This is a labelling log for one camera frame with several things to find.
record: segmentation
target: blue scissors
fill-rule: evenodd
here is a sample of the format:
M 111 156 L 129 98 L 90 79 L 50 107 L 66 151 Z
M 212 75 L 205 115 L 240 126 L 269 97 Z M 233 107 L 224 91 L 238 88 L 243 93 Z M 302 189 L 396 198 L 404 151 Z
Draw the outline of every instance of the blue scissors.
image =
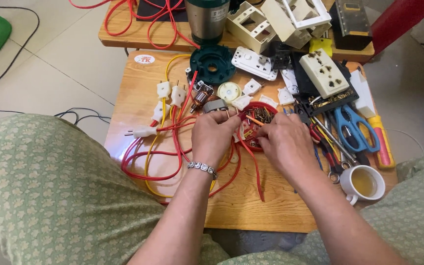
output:
M 343 105 L 337 107 L 334 110 L 334 116 L 336 119 L 336 130 L 338 131 L 338 136 L 340 138 L 340 141 L 345 145 L 347 149 L 353 152 L 361 152 L 363 150 L 367 150 L 371 153 L 380 150 L 381 145 L 379 142 L 379 138 L 375 134 L 372 126 L 369 125 L 369 123 L 365 119 L 361 118 L 356 112 L 354 112 L 350 106 Z M 369 134 L 373 139 L 374 146 L 371 146 L 366 140 L 366 137 L 364 137 L 364 135 L 362 134 L 362 131 L 359 129 L 359 123 L 362 123 L 362 125 L 364 125 L 369 130 Z M 356 139 L 358 146 L 351 146 L 350 143 L 348 143 L 348 141 L 346 140 L 346 137 L 343 134 L 342 130 L 349 132 L 348 135 L 353 135 Z

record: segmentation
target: silver bracelet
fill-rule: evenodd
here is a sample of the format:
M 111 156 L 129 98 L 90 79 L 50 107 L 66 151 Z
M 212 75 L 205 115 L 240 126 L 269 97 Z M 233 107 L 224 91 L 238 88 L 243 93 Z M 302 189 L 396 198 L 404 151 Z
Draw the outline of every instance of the silver bracelet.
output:
M 215 172 L 215 169 L 213 169 L 211 166 L 199 162 L 191 161 L 188 163 L 187 168 L 196 168 L 208 172 L 213 176 L 213 180 L 217 180 L 217 178 L 219 177 L 219 175 Z

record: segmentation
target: tile floor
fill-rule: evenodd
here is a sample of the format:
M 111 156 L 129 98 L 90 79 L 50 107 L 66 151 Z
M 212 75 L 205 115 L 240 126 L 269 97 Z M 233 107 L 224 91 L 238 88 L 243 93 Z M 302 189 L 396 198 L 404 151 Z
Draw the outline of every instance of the tile floor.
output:
M 80 5 L 99 0 L 77 0 Z M 371 1 L 375 20 L 391 0 Z M 76 9 L 68 1 L 0 0 L 0 6 L 36 11 L 40 27 L 9 73 L 0 81 L 0 109 L 54 115 L 71 107 L 89 107 L 110 116 L 121 82 L 126 56 L 121 48 L 104 47 L 97 38 L 107 5 Z M 10 40 L 0 51 L 0 75 L 32 33 L 35 16 L 24 10 L 0 10 L 12 25 Z M 402 130 L 424 148 L 424 51 L 408 34 L 364 66 L 386 128 Z M 0 113 L 0 118 L 7 116 Z M 108 124 L 86 119 L 79 127 L 103 143 Z M 397 162 L 421 155 L 408 136 L 388 132 Z M 9 264 L 0 253 L 0 265 Z

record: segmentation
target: red fingernail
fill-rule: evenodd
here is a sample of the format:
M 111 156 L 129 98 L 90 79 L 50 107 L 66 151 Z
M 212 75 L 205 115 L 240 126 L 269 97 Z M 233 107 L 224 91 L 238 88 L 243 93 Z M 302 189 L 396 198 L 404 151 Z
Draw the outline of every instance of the red fingernail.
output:
M 237 116 L 241 121 L 244 121 L 246 119 L 246 112 L 239 113 Z

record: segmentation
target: small wooden table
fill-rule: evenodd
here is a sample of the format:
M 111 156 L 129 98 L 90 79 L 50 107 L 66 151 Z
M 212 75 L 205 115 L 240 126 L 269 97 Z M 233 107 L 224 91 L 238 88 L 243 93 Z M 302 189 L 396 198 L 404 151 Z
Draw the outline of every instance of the small wooden table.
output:
M 140 64 L 134 60 L 137 55 L 150 55 L 155 61 L 150 64 Z M 152 51 L 133 51 L 129 55 L 125 67 L 121 88 L 115 103 L 112 121 L 109 126 L 105 148 L 111 154 L 112 159 L 120 163 L 126 148 L 132 143 L 132 136 L 124 136 L 127 130 L 138 125 L 149 125 L 153 108 L 158 103 L 156 84 L 165 80 L 164 70 L 168 61 L 175 54 Z M 358 63 L 348 63 L 351 71 L 356 70 Z M 170 65 L 168 77 L 171 82 L 179 81 L 180 86 L 186 84 L 184 70 L 189 67 L 189 57 L 180 57 Z M 241 87 L 250 80 L 260 78 L 245 71 L 237 69 L 230 81 L 238 83 Z M 262 90 L 254 96 L 258 100 L 260 95 L 278 98 L 278 88 L 285 87 L 284 81 L 279 76 L 276 81 L 265 81 Z M 191 147 L 192 126 L 181 129 L 179 133 L 180 144 L 184 149 Z M 153 140 L 153 136 L 146 138 L 139 152 L 147 151 Z M 176 152 L 173 146 L 171 132 L 162 132 L 156 150 Z M 256 190 L 256 173 L 252 158 L 242 147 L 239 148 L 242 155 L 242 166 L 237 178 L 227 188 L 215 194 L 209 199 L 205 226 L 209 228 L 282 231 L 282 232 L 309 232 L 317 226 L 309 209 L 287 181 L 269 164 L 263 153 L 255 153 L 261 175 L 262 188 L 265 202 L 261 202 Z M 328 171 L 326 159 L 320 155 L 323 168 Z M 372 165 L 374 159 L 369 156 Z M 135 161 L 131 170 L 143 174 L 145 157 Z M 150 176 L 166 176 L 176 171 L 178 158 L 164 155 L 153 155 L 149 172 Z M 220 172 L 218 183 L 214 190 L 226 183 L 232 176 L 236 165 L 230 164 Z M 173 195 L 185 172 L 185 165 L 180 173 L 167 181 L 150 182 L 153 189 L 167 195 Z M 395 170 L 381 172 L 387 185 L 386 192 L 397 183 Z M 137 183 L 145 188 L 143 181 Z M 358 202 L 359 207 L 367 204 Z
M 115 4 L 117 4 L 120 0 L 113 0 L 110 3 L 109 10 L 113 8 Z M 334 0 L 323 0 L 327 10 L 333 5 Z M 134 7 L 134 12 L 137 13 L 137 7 Z M 122 4 L 119 8 L 117 8 L 108 23 L 108 29 L 111 32 L 121 32 L 130 21 L 130 11 L 127 4 Z M 107 34 L 104 30 L 104 22 L 99 29 L 99 39 L 101 40 L 104 46 L 109 47 L 123 47 L 123 48 L 138 48 L 138 49 L 155 49 L 153 45 L 148 42 L 147 39 L 147 29 L 151 22 L 148 21 L 136 21 L 133 18 L 132 25 L 127 30 L 126 33 L 120 36 L 111 36 Z M 177 22 L 176 23 L 178 30 L 180 33 L 184 34 L 189 39 L 192 39 L 191 36 L 191 28 L 189 27 L 188 22 Z M 171 43 L 174 37 L 174 32 L 171 27 L 171 23 L 168 22 L 156 22 L 151 30 L 150 30 L 150 38 L 157 46 L 166 46 Z M 328 37 L 333 38 L 333 31 L 330 29 L 328 31 Z M 219 45 L 228 46 L 231 49 L 236 49 L 238 46 L 247 46 L 242 43 L 240 40 L 235 38 L 230 32 L 227 30 L 223 33 L 222 41 Z M 350 50 L 339 50 L 332 45 L 333 48 L 333 59 L 342 61 L 344 59 L 351 62 L 367 62 L 374 55 L 374 46 L 372 42 L 362 51 L 350 51 Z M 181 51 L 181 52 L 192 52 L 196 48 L 192 46 L 190 43 L 186 42 L 180 36 L 176 39 L 174 44 L 168 48 L 171 51 Z

